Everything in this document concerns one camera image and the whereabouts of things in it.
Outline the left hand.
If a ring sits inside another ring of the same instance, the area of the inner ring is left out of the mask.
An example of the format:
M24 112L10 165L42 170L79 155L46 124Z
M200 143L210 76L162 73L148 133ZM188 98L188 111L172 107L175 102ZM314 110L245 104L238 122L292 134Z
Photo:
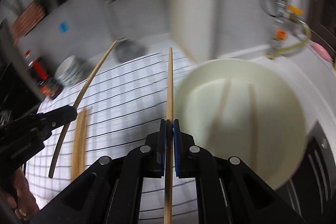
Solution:
M34 195L30 192L29 183L21 168L18 168L14 173L13 187L17 191L17 199L4 190L1 190L1 196L9 207L14 209L19 219L30 221L39 212L39 207Z

